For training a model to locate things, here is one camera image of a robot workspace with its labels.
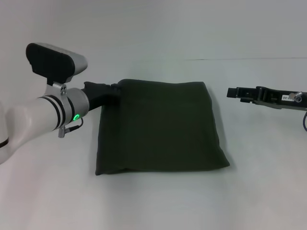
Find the white wall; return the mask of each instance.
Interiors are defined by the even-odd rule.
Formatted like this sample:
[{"label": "white wall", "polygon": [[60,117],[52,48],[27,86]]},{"label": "white wall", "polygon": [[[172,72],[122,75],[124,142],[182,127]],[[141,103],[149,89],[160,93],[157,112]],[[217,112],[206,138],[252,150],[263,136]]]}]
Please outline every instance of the white wall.
[{"label": "white wall", "polygon": [[100,111],[0,166],[1,230],[305,230],[304,113],[227,99],[228,87],[307,91],[303,0],[2,0],[0,98],[43,94],[25,48],[83,54],[84,81],[204,81],[231,167],[95,176]]}]

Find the green led light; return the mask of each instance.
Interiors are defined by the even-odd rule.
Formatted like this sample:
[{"label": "green led light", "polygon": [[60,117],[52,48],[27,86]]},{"label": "green led light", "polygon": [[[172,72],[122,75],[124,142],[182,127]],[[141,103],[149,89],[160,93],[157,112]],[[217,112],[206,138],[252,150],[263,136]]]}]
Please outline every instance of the green led light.
[{"label": "green led light", "polygon": [[73,117],[73,120],[78,120],[80,118],[80,115],[79,114],[76,114],[76,116]]}]

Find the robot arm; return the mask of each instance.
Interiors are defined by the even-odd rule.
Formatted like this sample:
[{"label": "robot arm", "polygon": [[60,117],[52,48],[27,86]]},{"label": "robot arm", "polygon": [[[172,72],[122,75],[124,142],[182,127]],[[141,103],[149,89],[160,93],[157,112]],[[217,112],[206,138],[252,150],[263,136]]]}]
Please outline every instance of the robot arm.
[{"label": "robot arm", "polygon": [[0,164],[24,143],[55,129],[59,138],[80,126],[66,128],[82,119],[90,110],[105,104],[117,104],[120,90],[116,85],[85,82],[84,89],[67,89],[66,83],[87,68],[85,57],[43,43],[31,43],[26,56],[32,70],[47,78],[42,97],[10,108],[5,114],[0,103]]}]

